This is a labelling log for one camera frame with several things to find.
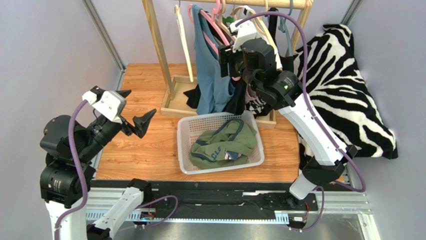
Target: white hanger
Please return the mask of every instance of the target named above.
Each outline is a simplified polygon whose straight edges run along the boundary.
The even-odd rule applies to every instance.
[[[188,66],[189,80],[194,82],[193,69],[191,67],[190,53],[188,52],[187,38],[185,37],[184,21],[182,20],[181,8],[178,5],[174,6],[174,13],[176,14],[177,28],[180,34],[180,41],[182,42],[183,53],[185,54],[186,65]]]

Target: blue tank top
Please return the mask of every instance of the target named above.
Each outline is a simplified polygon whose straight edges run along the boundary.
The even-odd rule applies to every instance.
[[[201,91],[201,98],[196,109],[198,115],[222,112],[235,90],[229,76],[221,77],[219,56],[210,49],[211,47],[204,39],[203,32],[217,47],[219,46],[209,29],[207,20],[200,14],[200,10],[199,6],[192,6],[196,75]]]

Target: wooden pole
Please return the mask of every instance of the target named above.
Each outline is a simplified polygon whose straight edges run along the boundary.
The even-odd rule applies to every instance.
[[[314,0],[306,0],[304,8],[299,13],[299,17],[297,18],[297,22],[302,27],[302,29],[305,28],[305,24],[308,20],[309,13],[311,12],[312,5],[314,5]],[[294,31],[293,31],[293,35],[291,36],[291,48],[293,49],[293,52],[296,51],[296,48],[298,47],[300,39],[301,39],[301,33],[295,27]]]
[[[149,30],[151,31],[152,41],[154,42],[155,51],[157,52],[162,76],[164,77],[165,85],[168,90],[168,97],[170,100],[173,100],[175,98],[175,89],[173,87],[172,77],[170,76],[169,65],[167,64],[166,53],[164,52],[153,0],[142,0],[142,3],[145,9],[146,19],[148,20]]]
[[[181,0],[182,2],[199,2],[199,3],[216,3],[216,0]],[[306,0],[294,0],[293,9],[304,9]],[[227,0],[227,4],[248,5],[248,6],[265,6],[265,0]],[[290,0],[268,0],[267,4],[270,8],[290,8]]]

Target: zebra print pillow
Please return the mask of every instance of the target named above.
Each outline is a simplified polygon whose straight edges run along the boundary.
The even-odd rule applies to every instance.
[[[354,37],[345,25],[322,26],[324,33],[308,42],[306,91],[331,130],[357,157],[398,157],[394,133],[382,122],[354,57]],[[294,55],[294,73],[302,79],[303,50]],[[314,155],[299,135],[302,169]]]

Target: wooden base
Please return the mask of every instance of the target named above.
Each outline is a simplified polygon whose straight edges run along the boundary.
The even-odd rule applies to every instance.
[[[175,96],[170,100],[170,94],[166,91],[164,100],[161,105],[161,114],[164,116],[184,118],[197,115],[196,109],[192,109],[187,105],[188,97],[184,92],[192,90],[198,84],[197,77],[194,77],[194,82],[190,81],[189,76],[173,75],[171,76],[172,88],[174,89]],[[266,116],[256,118],[257,127],[260,129],[274,129],[277,125],[277,118],[275,111],[271,111]]]

